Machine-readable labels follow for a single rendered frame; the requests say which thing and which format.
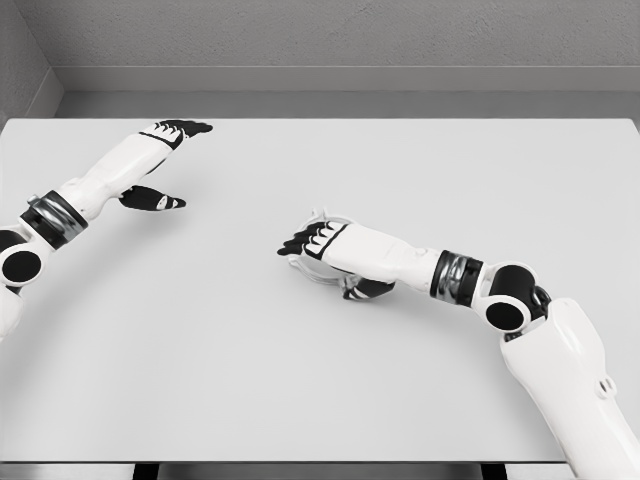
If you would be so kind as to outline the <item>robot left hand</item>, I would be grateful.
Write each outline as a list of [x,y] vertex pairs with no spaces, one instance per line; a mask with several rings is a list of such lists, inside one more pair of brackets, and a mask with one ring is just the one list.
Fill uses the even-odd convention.
[[185,207],[184,200],[140,186],[138,181],[162,165],[185,140],[212,130],[213,126],[207,123],[170,119],[128,136],[86,174],[92,204],[85,214],[97,216],[114,198],[127,208],[143,211]]

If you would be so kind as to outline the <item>thin white pipe clamp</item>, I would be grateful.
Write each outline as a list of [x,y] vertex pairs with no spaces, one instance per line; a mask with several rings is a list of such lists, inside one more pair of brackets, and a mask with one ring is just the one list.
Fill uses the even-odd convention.
[[[299,225],[298,231],[305,230],[313,223],[327,221],[343,224],[353,223],[353,220],[349,217],[331,214],[326,208],[323,208],[322,210],[313,208],[311,210],[311,216]],[[286,256],[286,259],[290,266],[298,269],[306,278],[323,285],[334,285],[343,289],[348,285],[354,284],[358,279],[356,274],[335,269],[326,263],[307,256],[304,253],[289,254]]]

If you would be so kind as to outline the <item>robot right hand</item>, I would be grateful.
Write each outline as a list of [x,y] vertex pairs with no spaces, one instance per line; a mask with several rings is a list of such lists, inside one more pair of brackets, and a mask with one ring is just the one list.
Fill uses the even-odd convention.
[[285,241],[281,256],[306,255],[346,272],[345,299],[375,298],[398,282],[420,291],[429,289],[426,253],[405,241],[355,223],[319,221]]

